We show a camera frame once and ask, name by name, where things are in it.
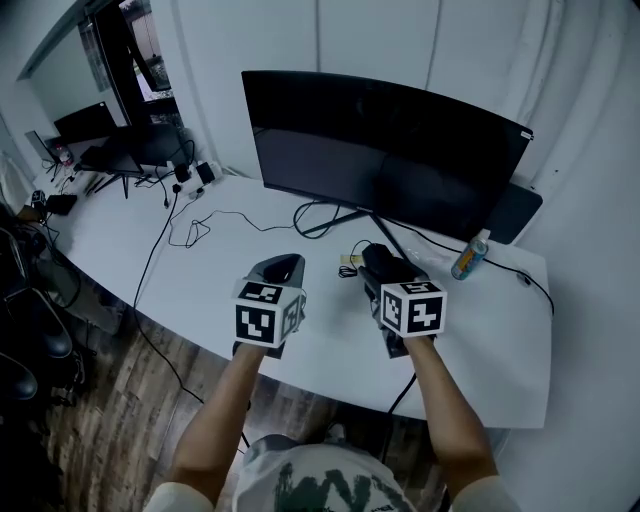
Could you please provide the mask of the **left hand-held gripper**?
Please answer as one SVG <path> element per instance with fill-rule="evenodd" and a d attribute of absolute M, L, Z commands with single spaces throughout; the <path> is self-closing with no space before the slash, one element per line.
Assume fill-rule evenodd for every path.
<path fill-rule="evenodd" d="M 257 263 L 236 281 L 235 346 L 251 344 L 271 358 L 282 356 L 286 340 L 304 320 L 304 270 L 304 257 L 289 253 Z"/>

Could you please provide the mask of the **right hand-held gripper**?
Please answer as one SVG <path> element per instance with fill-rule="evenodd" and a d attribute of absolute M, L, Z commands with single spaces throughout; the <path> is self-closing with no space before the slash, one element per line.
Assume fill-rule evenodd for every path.
<path fill-rule="evenodd" d="M 447 292 L 420 269 L 395 259 L 392 264 L 373 269 L 361 265 L 358 276 L 364 282 L 372 317 L 390 358 L 408 355 L 405 338 L 443 332 Z"/>

